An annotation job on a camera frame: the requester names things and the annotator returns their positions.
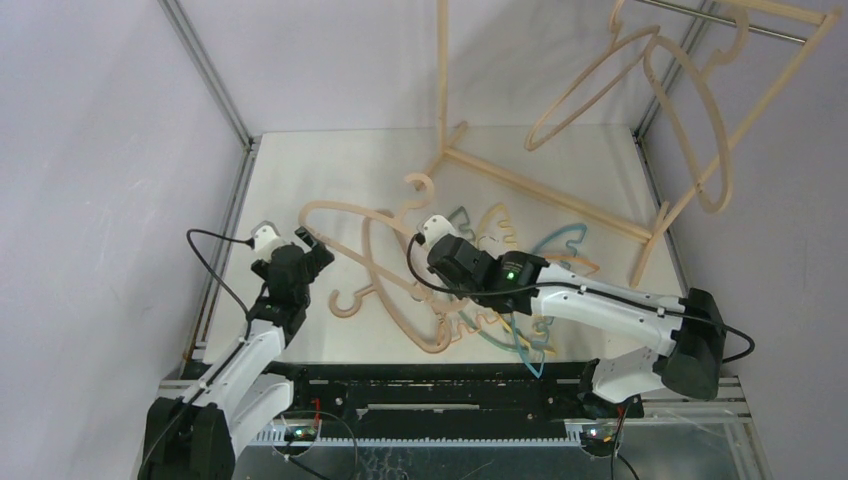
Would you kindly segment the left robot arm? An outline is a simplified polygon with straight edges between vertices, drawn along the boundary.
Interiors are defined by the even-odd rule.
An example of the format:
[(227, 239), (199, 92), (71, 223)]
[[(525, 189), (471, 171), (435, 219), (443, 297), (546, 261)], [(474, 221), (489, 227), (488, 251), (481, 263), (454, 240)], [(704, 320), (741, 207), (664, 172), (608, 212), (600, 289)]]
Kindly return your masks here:
[(257, 256), (251, 270), (262, 286), (245, 311), (244, 333), (181, 394), (150, 406), (139, 478), (229, 479), (239, 455), (276, 415), (298, 417), (310, 409), (311, 388), (275, 374), (254, 400), (242, 403), (303, 325), (310, 286), (335, 259), (306, 228), (295, 234), (299, 244), (286, 242), (264, 221), (245, 240)]

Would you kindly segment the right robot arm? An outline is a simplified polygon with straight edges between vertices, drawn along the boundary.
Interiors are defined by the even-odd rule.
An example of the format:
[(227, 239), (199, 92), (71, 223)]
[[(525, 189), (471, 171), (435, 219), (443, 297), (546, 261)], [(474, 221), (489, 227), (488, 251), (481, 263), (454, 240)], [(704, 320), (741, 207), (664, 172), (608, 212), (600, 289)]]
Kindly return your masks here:
[(589, 415), (661, 388), (700, 401), (718, 394), (728, 328), (706, 291), (692, 288), (684, 297), (634, 291), (522, 251), (494, 257), (453, 235), (431, 247), (427, 269), (443, 291), (501, 315), (562, 318), (637, 341), (639, 349), (595, 359), (585, 370), (577, 393)]

